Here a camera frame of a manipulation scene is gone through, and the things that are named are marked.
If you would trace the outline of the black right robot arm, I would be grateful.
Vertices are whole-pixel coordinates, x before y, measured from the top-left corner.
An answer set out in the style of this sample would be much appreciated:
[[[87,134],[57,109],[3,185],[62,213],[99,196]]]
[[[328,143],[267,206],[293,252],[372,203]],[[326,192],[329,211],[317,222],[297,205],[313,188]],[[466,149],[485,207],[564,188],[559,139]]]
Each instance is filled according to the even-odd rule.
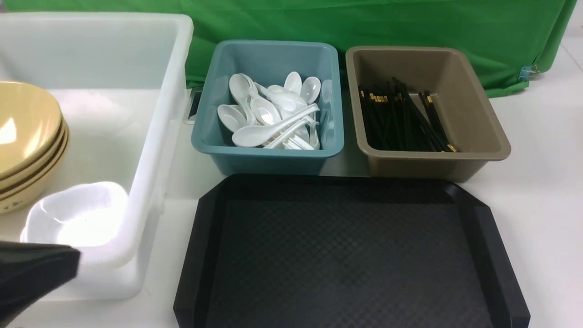
[[[17,316],[77,276],[81,252],[69,245],[0,243],[0,323]]]

